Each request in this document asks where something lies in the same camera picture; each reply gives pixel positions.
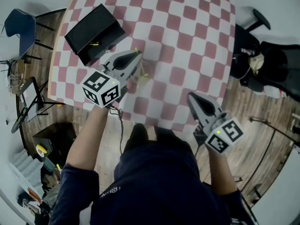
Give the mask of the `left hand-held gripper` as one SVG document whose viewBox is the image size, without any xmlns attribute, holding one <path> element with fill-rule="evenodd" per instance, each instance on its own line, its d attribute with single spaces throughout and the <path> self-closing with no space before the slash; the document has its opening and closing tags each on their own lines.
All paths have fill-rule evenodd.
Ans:
<svg viewBox="0 0 300 225">
<path fill-rule="evenodd" d="M 128 91 L 127 79 L 135 73 L 142 57 L 141 51 L 117 53 L 98 68 L 84 69 L 81 87 L 85 97 L 101 108 L 120 102 Z"/>
</svg>

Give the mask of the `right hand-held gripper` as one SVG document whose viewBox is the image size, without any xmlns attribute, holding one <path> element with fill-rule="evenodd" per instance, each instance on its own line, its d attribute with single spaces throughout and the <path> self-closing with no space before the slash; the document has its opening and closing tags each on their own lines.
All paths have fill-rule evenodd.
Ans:
<svg viewBox="0 0 300 225">
<path fill-rule="evenodd" d="M 188 93 L 187 104 L 193 119 L 200 124 L 194 132 L 199 146 L 204 144 L 215 153 L 224 154 L 244 135 L 239 121 L 226 112 L 221 113 L 222 109 L 214 98 L 200 93 Z M 211 120 L 216 112 L 221 114 Z"/>
</svg>

